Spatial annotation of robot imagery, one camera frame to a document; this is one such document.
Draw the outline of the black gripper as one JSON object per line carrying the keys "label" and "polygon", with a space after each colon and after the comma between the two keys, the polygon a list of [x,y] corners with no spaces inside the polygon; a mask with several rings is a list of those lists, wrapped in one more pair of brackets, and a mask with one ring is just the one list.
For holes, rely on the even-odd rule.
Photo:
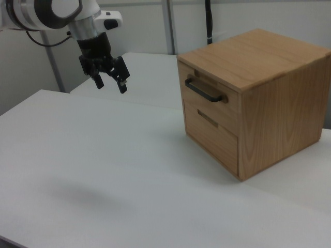
{"label": "black gripper", "polygon": [[126,82],[130,73],[121,56],[112,57],[106,33],[91,39],[78,40],[77,43],[82,52],[79,61],[84,74],[89,75],[97,88],[101,89],[104,83],[99,72],[106,73],[116,80],[120,93],[124,94],[127,91]]}

